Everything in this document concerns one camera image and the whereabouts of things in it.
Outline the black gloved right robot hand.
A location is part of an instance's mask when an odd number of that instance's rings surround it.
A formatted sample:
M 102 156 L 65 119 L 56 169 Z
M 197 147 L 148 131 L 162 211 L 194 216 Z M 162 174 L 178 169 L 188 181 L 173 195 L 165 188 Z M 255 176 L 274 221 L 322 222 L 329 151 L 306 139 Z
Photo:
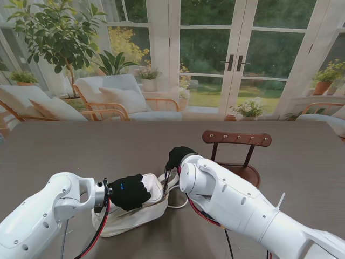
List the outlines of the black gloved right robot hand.
M 197 152 L 189 147 L 174 147 L 168 154 L 169 159 L 165 165 L 165 170 L 170 171 L 174 168 L 178 169 L 185 156 L 194 154 L 197 154 Z

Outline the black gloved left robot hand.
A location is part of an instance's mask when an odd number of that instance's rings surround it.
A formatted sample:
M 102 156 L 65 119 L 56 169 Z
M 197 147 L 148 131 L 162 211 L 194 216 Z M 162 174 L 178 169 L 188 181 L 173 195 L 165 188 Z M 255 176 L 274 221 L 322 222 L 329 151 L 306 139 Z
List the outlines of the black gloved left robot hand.
M 142 205 L 151 198 L 143 182 L 143 175 L 136 174 L 120 178 L 108 184 L 112 204 L 125 211 L 142 208 Z

